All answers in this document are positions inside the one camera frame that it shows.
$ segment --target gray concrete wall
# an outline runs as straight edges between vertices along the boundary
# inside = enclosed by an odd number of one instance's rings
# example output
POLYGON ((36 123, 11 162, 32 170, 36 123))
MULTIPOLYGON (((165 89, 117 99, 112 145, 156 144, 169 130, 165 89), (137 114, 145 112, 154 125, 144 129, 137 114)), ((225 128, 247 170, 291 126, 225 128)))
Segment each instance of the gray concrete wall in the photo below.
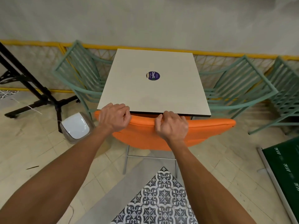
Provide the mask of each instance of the gray concrete wall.
POLYGON ((299 55, 299 0, 0 0, 0 39, 299 55))

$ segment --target orange chair backrest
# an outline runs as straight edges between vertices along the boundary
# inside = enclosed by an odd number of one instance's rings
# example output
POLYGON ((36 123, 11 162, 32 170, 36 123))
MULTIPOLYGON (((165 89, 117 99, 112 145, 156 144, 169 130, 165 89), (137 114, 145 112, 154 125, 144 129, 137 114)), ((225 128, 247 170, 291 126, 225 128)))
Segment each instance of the orange chair backrest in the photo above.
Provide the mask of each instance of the orange chair backrest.
MULTIPOLYGON (((95 112, 96 119, 100 111, 95 112)), ((187 120, 189 131, 185 138, 188 147, 199 144, 205 139, 221 134, 232 128, 236 122, 233 119, 187 120)), ((123 143, 139 149, 170 151, 167 143, 155 132, 155 119, 132 115, 129 125, 113 136, 123 143)))

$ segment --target forearm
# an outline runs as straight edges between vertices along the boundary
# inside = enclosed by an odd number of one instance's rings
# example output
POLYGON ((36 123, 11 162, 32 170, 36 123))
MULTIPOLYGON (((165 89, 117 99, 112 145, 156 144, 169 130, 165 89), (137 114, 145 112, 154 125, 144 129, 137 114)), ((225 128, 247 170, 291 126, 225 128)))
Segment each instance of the forearm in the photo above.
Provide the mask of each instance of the forearm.
POLYGON ((168 145, 177 159, 190 205, 199 223, 255 223, 183 141, 170 141, 168 145))
POLYGON ((56 223, 83 184, 109 132, 96 128, 19 188, 0 210, 1 223, 56 223))

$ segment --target black and white patterned tile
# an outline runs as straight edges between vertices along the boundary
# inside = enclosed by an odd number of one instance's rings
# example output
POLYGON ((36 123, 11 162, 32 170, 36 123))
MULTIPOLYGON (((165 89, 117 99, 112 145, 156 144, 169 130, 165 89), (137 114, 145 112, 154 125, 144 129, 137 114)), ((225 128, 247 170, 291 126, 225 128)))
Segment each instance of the black and white patterned tile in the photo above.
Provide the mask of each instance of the black and white patterned tile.
POLYGON ((0 100, 18 92, 18 91, 14 91, 14 90, 1 90, 1 91, 0 91, 0 100))
POLYGON ((162 167, 110 224, 198 224, 184 187, 162 167))

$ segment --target round purple sticker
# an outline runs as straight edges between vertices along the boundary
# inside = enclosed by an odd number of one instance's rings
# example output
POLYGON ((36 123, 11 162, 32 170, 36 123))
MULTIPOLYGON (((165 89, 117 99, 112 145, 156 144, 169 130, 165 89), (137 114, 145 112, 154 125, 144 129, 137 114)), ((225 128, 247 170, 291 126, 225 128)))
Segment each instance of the round purple sticker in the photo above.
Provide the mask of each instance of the round purple sticker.
POLYGON ((147 73, 147 78, 149 80, 158 80, 160 78, 160 74, 156 71, 150 71, 147 73))

